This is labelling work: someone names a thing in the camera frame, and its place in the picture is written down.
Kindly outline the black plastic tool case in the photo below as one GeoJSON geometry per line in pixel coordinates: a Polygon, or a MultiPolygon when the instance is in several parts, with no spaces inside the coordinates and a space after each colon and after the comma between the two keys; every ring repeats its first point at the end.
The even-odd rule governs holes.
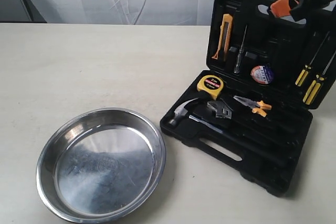
{"type": "Polygon", "coordinates": [[[277,197],[335,83],[335,11],[282,19],[298,1],[214,0],[207,69],[160,121],[164,134],[277,197]]]}

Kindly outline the adjustable steel wrench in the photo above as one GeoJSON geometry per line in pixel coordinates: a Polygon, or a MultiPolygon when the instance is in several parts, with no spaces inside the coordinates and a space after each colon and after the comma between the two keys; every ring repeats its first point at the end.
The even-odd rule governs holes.
{"type": "Polygon", "coordinates": [[[233,109],[223,99],[208,101],[207,107],[215,113],[218,119],[232,119],[233,109]]]}

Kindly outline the yellow utility knife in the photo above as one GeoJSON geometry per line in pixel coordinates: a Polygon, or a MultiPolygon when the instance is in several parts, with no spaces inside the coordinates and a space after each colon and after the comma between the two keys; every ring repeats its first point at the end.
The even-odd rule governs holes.
{"type": "Polygon", "coordinates": [[[219,35],[218,47],[212,59],[218,60],[220,56],[223,56],[223,60],[226,61],[226,55],[229,51],[230,37],[233,26],[233,17],[231,14],[224,14],[221,24],[221,31],[219,35]]]}

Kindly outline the clear tester screwdriver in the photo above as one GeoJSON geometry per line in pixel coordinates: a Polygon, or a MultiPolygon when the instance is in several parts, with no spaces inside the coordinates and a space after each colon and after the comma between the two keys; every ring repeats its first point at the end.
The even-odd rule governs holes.
{"type": "Polygon", "coordinates": [[[236,64],[235,64],[235,67],[234,67],[234,74],[239,74],[240,73],[240,64],[241,64],[241,60],[242,60],[243,53],[244,53],[244,43],[245,43],[247,27],[248,27],[248,25],[245,26],[243,39],[242,39],[241,46],[240,46],[239,51],[238,51],[236,64]]]}

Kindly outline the electrical tape roll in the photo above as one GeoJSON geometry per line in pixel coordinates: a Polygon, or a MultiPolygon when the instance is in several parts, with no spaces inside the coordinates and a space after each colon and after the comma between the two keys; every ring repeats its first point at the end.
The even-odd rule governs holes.
{"type": "Polygon", "coordinates": [[[259,65],[252,68],[250,75],[258,84],[268,85],[274,80],[274,73],[269,66],[259,65]]]}

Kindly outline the yellow black screwdriver left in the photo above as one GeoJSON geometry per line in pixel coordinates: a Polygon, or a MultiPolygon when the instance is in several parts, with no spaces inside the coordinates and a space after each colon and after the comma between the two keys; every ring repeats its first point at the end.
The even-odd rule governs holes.
{"type": "Polygon", "coordinates": [[[319,51],[321,50],[323,44],[325,43],[325,41],[327,40],[327,38],[329,37],[330,31],[328,31],[324,37],[324,39],[322,40],[322,42],[320,43],[317,51],[315,52],[314,56],[312,57],[311,61],[309,64],[306,64],[304,66],[304,68],[302,69],[300,75],[298,76],[298,78],[295,81],[295,85],[300,87],[302,86],[302,84],[304,83],[306,77],[308,76],[310,70],[312,69],[312,64],[316,58],[316,56],[318,55],[319,51]]]}

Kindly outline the yellow black screwdriver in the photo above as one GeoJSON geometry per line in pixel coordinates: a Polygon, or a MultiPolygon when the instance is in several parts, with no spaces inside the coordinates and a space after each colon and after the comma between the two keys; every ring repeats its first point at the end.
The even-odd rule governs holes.
{"type": "Polygon", "coordinates": [[[326,79],[326,72],[328,71],[331,63],[333,62],[335,58],[335,52],[333,53],[333,55],[331,56],[330,60],[328,61],[327,65],[325,66],[324,70],[322,71],[322,73],[320,74],[316,74],[316,77],[313,79],[311,85],[308,87],[302,101],[304,104],[306,105],[310,105],[315,97],[317,96],[320,88],[323,85],[323,82],[326,79]]]}
{"type": "Polygon", "coordinates": [[[306,64],[304,66],[304,68],[302,69],[300,75],[298,76],[298,78],[295,81],[295,85],[300,87],[302,86],[302,84],[304,83],[306,77],[308,76],[310,70],[312,69],[312,64],[316,58],[316,56],[318,55],[319,51],[321,50],[323,44],[325,43],[325,41],[327,40],[327,38],[329,37],[330,31],[328,31],[324,37],[324,39],[322,40],[322,42],[320,43],[317,51],[315,52],[314,56],[312,57],[311,61],[309,64],[306,64]]]}

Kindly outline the yellow black screwdriver right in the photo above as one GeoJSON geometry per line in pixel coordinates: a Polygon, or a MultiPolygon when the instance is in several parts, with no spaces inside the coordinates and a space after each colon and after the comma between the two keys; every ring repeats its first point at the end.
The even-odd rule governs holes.
{"type": "Polygon", "coordinates": [[[316,74],[316,77],[313,79],[311,85],[308,87],[302,101],[304,104],[306,105],[310,105],[315,97],[317,96],[320,88],[323,85],[323,82],[326,79],[326,72],[328,71],[331,63],[333,62],[335,58],[335,52],[333,53],[333,55],[331,56],[330,60],[328,61],[327,65],[325,66],[324,70],[322,71],[322,73],[320,74],[316,74]]]}

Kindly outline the yellow tape measure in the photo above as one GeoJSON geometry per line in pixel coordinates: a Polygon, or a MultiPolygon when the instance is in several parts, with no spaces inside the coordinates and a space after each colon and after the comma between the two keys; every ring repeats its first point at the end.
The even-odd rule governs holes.
{"type": "Polygon", "coordinates": [[[213,100],[217,100],[224,88],[224,82],[220,77],[208,74],[200,79],[196,88],[197,91],[205,91],[213,100]]]}

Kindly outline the round steel bowl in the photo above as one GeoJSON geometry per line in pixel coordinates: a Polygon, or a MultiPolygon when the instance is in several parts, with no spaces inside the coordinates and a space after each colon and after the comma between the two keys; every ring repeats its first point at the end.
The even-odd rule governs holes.
{"type": "Polygon", "coordinates": [[[124,108],[81,114],[46,142],[36,164],[41,202],[72,223],[106,223],[138,209],[156,190],[166,163],[160,130],[124,108]]]}

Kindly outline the yellow handled pliers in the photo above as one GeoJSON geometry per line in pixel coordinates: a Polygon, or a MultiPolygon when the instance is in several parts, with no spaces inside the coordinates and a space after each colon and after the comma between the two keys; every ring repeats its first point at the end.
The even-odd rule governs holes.
{"type": "Polygon", "coordinates": [[[242,105],[249,107],[252,113],[259,114],[264,118],[267,116],[267,111],[272,109],[272,106],[270,104],[266,104],[263,100],[254,101],[237,95],[233,96],[233,98],[242,105]]]}

